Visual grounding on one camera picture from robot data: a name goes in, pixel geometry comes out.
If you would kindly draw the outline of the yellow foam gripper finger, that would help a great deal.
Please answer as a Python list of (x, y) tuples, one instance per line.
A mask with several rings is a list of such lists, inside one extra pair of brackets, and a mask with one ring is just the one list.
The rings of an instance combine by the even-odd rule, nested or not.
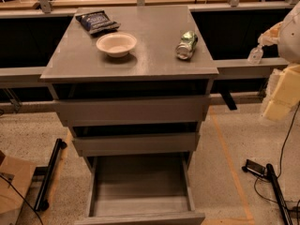
[(300, 65), (290, 64), (283, 70), (274, 69), (262, 103), (262, 117), (280, 121), (300, 101)]
[(258, 38), (258, 43), (261, 46), (278, 45), (281, 25), (282, 22), (278, 22), (262, 33)]

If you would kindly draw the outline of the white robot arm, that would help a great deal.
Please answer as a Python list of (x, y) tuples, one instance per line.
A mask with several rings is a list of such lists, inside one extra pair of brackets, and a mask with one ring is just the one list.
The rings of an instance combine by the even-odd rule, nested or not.
[(279, 79), (262, 114), (271, 121), (283, 119), (300, 101), (300, 2), (258, 38), (263, 46), (277, 44), (278, 55), (289, 65), (279, 73)]

